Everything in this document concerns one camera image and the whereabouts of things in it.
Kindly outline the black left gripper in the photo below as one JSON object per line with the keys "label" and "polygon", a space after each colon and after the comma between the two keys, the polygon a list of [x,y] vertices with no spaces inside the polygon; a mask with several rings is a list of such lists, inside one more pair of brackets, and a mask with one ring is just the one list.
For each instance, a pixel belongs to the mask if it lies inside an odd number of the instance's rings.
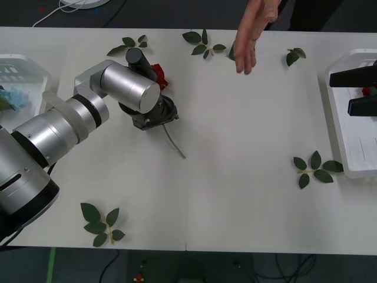
{"label": "black left gripper", "polygon": [[162,126],[178,118],[177,107],[167,96],[159,96],[156,105],[148,113],[132,115],[133,125],[142,131]]}

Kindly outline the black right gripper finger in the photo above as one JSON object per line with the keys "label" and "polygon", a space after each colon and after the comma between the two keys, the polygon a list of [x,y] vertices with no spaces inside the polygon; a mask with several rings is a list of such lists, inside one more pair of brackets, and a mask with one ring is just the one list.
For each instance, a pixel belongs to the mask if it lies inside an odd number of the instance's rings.
{"label": "black right gripper finger", "polygon": [[356,117],[376,117],[376,96],[351,99],[348,104],[348,114]]}
{"label": "black right gripper finger", "polygon": [[351,70],[332,73],[331,87],[376,87],[376,64]]}

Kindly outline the person's hand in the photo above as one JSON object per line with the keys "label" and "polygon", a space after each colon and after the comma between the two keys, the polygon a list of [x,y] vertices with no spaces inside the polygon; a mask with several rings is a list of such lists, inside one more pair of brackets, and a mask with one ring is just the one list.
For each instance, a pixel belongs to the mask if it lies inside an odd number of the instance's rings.
{"label": "person's hand", "polygon": [[237,73],[248,75],[256,65],[256,41],[266,26],[277,19],[281,1],[250,0],[237,30],[234,58]]}

